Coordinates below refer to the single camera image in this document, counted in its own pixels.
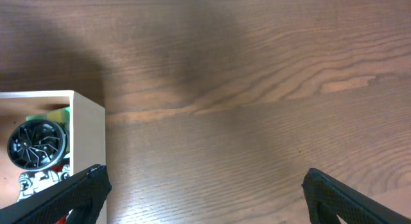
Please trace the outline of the black round wheel toy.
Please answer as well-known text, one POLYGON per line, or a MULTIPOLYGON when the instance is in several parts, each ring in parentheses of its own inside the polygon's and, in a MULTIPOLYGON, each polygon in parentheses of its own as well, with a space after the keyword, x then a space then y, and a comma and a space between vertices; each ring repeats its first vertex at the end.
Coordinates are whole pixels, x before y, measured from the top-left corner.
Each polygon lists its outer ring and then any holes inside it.
POLYGON ((7 142, 12 163, 26 171, 42 171, 57 165, 67 154, 69 138, 62 124, 32 119, 18 126, 7 142))

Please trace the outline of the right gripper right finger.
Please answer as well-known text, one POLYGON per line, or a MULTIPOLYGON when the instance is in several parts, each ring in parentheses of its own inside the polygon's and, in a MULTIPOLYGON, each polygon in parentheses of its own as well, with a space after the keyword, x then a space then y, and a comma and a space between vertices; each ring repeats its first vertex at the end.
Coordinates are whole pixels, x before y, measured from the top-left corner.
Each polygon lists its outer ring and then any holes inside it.
POLYGON ((314 224, 410 224, 410 219, 375 202, 319 169, 311 168, 302 188, 314 224))

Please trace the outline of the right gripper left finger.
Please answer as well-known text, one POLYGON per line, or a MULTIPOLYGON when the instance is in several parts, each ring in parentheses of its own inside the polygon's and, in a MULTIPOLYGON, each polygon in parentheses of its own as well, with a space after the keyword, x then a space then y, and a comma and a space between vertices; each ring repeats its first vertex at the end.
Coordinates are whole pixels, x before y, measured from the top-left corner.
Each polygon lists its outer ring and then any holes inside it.
POLYGON ((95 164, 31 197, 1 209, 1 223, 96 223, 112 186, 95 164))

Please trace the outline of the multicoloured puzzle cube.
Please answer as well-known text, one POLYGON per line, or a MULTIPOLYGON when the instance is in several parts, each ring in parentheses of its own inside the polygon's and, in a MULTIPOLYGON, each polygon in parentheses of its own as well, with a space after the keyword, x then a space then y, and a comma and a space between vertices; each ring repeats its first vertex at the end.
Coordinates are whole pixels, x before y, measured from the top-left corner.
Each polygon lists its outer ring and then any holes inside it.
POLYGON ((70 107, 64 107, 56 110, 52 110, 46 112, 45 114, 36 115, 36 116, 27 116, 26 121, 31 121, 34 119, 47 119, 50 121, 54 121, 58 123, 66 135, 66 150, 63 154, 63 158, 69 158, 69 151, 70 151, 70 143, 69 143, 69 136, 70 136, 70 107))

